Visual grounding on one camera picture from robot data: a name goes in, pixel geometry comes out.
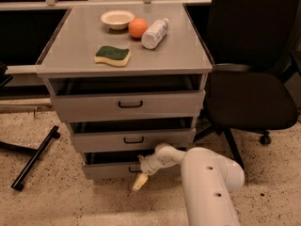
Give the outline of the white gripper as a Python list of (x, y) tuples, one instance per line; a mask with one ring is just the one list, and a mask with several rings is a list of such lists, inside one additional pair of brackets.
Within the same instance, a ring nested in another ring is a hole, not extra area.
[(148, 181), (148, 175), (153, 175), (158, 171), (158, 160), (154, 155), (139, 155), (138, 159), (143, 173), (137, 175), (133, 185), (133, 191), (138, 191)]

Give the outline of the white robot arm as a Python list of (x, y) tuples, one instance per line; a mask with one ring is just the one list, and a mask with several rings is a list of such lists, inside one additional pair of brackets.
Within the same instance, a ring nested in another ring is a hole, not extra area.
[(186, 152), (161, 143), (155, 152), (140, 156), (141, 172), (133, 190), (139, 190), (158, 170), (181, 167), (182, 189), (189, 226), (241, 226), (230, 193), (244, 185), (245, 173), (235, 161), (209, 149)]

